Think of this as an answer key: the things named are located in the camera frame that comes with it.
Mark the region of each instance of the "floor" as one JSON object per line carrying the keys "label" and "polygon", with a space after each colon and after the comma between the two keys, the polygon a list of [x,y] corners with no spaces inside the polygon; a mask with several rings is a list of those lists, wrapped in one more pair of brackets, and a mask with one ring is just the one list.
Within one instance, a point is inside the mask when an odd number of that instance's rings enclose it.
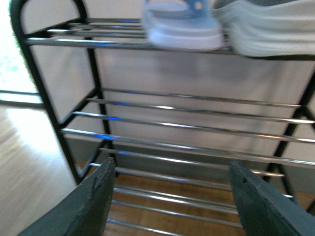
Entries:
{"label": "floor", "polygon": [[[230,191],[218,191],[160,180],[119,175],[116,184],[169,194],[192,196],[232,203]],[[54,132],[44,111],[0,105],[0,235],[15,236],[55,206],[75,183],[69,172]],[[297,193],[303,208],[314,195]],[[154,206],[185,214],[214,217],[239,222],[235,215],[166,203],[157,199],[115,193],[116,201]],[[112,204],[111,219],[125,219],[134,224],[184,235],[244,236],[240,228],[186,219],[150,210],[132,209]],[[107,223],[104,236],[158,235]]]}
{"label": "floor", "polygon": [[17,235],[75,186],[45,112],[0,105],[0,235]]}

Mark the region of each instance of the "blue shoe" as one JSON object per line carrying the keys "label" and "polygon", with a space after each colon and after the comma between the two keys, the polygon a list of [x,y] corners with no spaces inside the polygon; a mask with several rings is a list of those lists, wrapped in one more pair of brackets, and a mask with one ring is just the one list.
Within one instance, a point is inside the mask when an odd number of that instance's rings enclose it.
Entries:
{"label": "blue shoe", "polygon": [[145,0],[142,24],[148,40],[160,48],[210,51],[223,46],[221,26],[207,0]]}

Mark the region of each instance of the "shoe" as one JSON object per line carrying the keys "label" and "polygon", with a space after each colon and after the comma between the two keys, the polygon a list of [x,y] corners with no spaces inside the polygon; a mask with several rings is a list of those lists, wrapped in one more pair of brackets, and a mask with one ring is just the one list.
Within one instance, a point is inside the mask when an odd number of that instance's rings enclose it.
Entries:
{"label": "shoe", "polygon": [[223,46],[219,22],[207,0],[145,0],[142,25],[157,47],[182,51],[210,51]]}
{"label": "shoe", "polygon": [[315,55],[315,0],[216,0],[213,15],[237,53]]}

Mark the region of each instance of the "shoe rack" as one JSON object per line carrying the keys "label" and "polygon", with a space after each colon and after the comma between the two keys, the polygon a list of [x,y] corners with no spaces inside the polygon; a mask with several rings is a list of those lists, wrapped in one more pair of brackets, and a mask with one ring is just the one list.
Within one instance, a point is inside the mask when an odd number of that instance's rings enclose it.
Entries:
{"label": "shoe rack", "polygon": [[[312,111],[308,108],[308,104],[315,91],[315,73],[310,77],[308,85],[305,87],[304,93],[301,96],[299,103],[297,104],[286,104],[278,102],[264,102],[264,101],[254,101],[254,100],[242,100],[242,99],[230,99],[230,98],[221,98],[221,97],[210,97],[210,96],[199,96],[199,95],[187,95],[187,94],[178,94],[178,93],[166,93],[166,92],[153,92],[153,91],[142,91],[142,90],[129,90],[125,89],[114,89],[114,88],[105,88],[102,87],[100,81],[100,75],[97,67],[95,49],[132,49],[132,50],[150,50],[150,51],[163,51],[162,49],[156,48],[147,41],[145,41],[146,35],[142,30],[141,22],[139,19],[120,19],[120,18],[89,18],[85,9],[85,5],[82,0],[74,0],[74,3],[79,12],[79,17],[72,19],[66,22],[62,22],[44,29],[39,29],[31,33],[24,33],[22,27],[22,9],[27,0],[12,0],[11,3],[11,21],[13,25],[13,30],[17,36],[18,42],[21,46],[22,52],[24,54],[25,60],[28,64],[30,72],[35,80],[37,89],[42,97],[44,107],[47,110],[50,121],[53,125],[56,136],[59,140],[59,143],[62,147],[64,155],[68,161],[69,167],[72,171],[73,177],[77,183],[80,183],[94,166],[99,166],[95,161],[97,160],[100,153],[105,152],[110,156],[113,156],[116,160],[116,172],[118,175],[130,175],[136,177],[152,178],[163,181],[171,182],[180,182],[182,184],[194,185],[202,188],[211,188],[218,189],[223,191],[230,191],[231,187],[227,183],[217,183],[211,182],[209,180],[204,180],[200,178],[188,178],[183,176],[171,176],[165,173],[154,173],[143,170],[135,170],[126,167],[120,167],[117,162],[118,155],[128,155],[132,157],[141,157],[144,161],[154,160],[156,163],[159,162],[172,162],[177,163],[180,168],[181,165],[190,165],[200,168],[208,168],[211,172],[227,172],[228,166],[221,164],[212,164],[205,163],[202,160],[200,161],[189,161],[183,160],[178,157],[167,156],[158,156],[151,155],[147,153],[136,153],[136,152],[127,152],[116,149],[115,142],[123,142],[128,145],[146,145],[152,149],[166,148],[169,150],[169,153],[188,153],[193,151],[194,153],[199,153],[202,156],[209,156],[221,158],[225,160],[238,159],[249,162],[258,162],[258,163],[267,163],[268,167],[264,170],[253,170],[254,173],[261,175],[266,181],[270,181],[271,178],[279,178],[285,188],[286,195],[293,201],[297,202],[293,187],[289,181],[289,178],[286,174],[286,166],[297,166],[305,168],[314,168],[315,162],[301,161],[295,159],[283,158],[282,155],[290,143],[309,143],[314,144],[315,139],[309,138],[299,138],[294,137],[294,131],[301,124],[307,124],[310,129],[315,129],[315,116]],[[114,38],[110,41],[98,40],[98,38]],[[133,42],[126,42],[125,39],[132,39]],[[75,106],[68,115],[65,116],[62,120],[58,120],[52,102],[48,96],[45,83],[42,80],[42,76],[38,71],[35,59],[33,57],[31,47],[34,45],[47,45],[47,46],[67,46],[67,47],[82,47],[86,48],[88,52],[89,64],[93,73],[93,83],[94,88],[86,94],[85,97]],[[224,55],[235,55],[233,50],[230,47],[224,47],[216,51],[206,52],[209,54],[224,54]],[[312,55],[296,55],[296,56],[279,56],[279,57],[268,57],[268,58],[255,58],[255,59],[266,59],[266,60],[315,60],[315,56]],[[196,125],[184,125],[181,123],[167,123],[165,121],[153,121],[153,120],[141,120],[132,117],[113,117],[108,113],[108,106],[127,106],[127,107],[141,107],[143,109],[156,109],[157,111],[166,111],[168,107],[156,106],[154,104],[148,103],[143,99],[141,103],[133,102],[121,102],[115,100],[108,100],[108,93],[116,94],[133,94],[134,96],[145,97],[145,96],[157,96],[157,97],[167,97],[168,99],[191,99],[191,100],[202,100],[202,101],[219,101],[222,103],[234,103],[234,104],[249,104],[253,106],[267,106],[275,108],[288,108],[293,110],[292,117],[281,118],[273,116],[264,116],[264,115],[251,115],[244,113],[235,113],[235,112],[226,112],[226,111],[213,111],[213,110],[198,110],[192,108],[183,108],[183,107],[172,107],[173,111],[181,111],[185,113],[196,113],[196,114],[208,114],[210,116],[224,116],[229,117],[230,119],[234,118],[243,118],[243,119],[254,119],[261,121],[271,121],[271,122],[282,122],[286,124],[286,130],[283,134],[274,135],[268,133],[256,133],[248,131],[236,131],[228,129],[219,129],[209,126],[196,126]],[[90,103],[98,105],[99,113],[92,114],[83,112],[82,110]],[[102,121],[103,132],[95,133],[90,131],[83,131],[77,129],[70,129],[68,125],[77,118],[94,118]],[[266,138],[273,140],[278,143],[278,148],[275,151],[274,155],[263,155],[259,153],[248,153],[240,152],[234,150],[221,150],[213,147],[196,147],[194,145],[181,145],[177,143],[164,143],[159,140],[142,140],[137,138],[130,138],[124,136],[118,136],[115,133],[111,132],[110,123],[111,122],[124,122],[130,124],[139,124],[139,125],[153,125],[153,126],[162,126],[162,127],[177,127],[179,129],[190,129],[194,131],[205,131],[210,133],[220,133],[220,134],[230,134],[236,136],[246,136],[252,138]],[[99,146],[95,150],[95,153],[89,158],[85,167],[79,171],[76,167],[74,157],[71,154],[69,149],[68,142],[65,138],[66,134],[74,134],[85,137],[94,137],[100,139]],[[234,205],[225,204],[221,202],[210,202],[205,201],[200,198],[192,198],[185,196],[175,196],[168,195],[163,192],[154,192],[146,189],[139,189],[128,186],[117,185],[115,191],[140,196],[143,198],[160,198],[165,199],[166,201],[180,201],[190,207],[200,207],[206,208],[208,210],[237,214],[236,208]],[[130,203],[119,203],[117,201],[113,204],[122,204],[128,207],[137,207],[143,208],[145,210],[159,211],[161,213],[177,215],[181,217],[188,217],[195,220],[212,222],[221,225],[228,225],[232,227],[239,228],[241,225],[235,222],[229,222],[228,220],[218,220],[214,218],[200,217],[196,215],[184,215],[180,212],[168,212],[163,209],[156,209],[148,206],[140,206]],[[178,233],[170,233],[159,231],[158,229],[151,229],[146,226],[140,226],[131,224],[128,222],[123,222],[120,220],[108,219],[108,222],[113,224],[123,225],[125,227],[137,228],[145,231],[153,231],[166,235],[182,235]]]}

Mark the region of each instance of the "green foliage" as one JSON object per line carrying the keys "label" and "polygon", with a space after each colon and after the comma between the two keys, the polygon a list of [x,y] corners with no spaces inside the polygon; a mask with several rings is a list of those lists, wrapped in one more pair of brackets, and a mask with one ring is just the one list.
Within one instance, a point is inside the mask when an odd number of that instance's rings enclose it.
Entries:
{"label": "green foliage", "polygon": [[9,0],[0,1],[0,89],[36,92],[11,28]]}

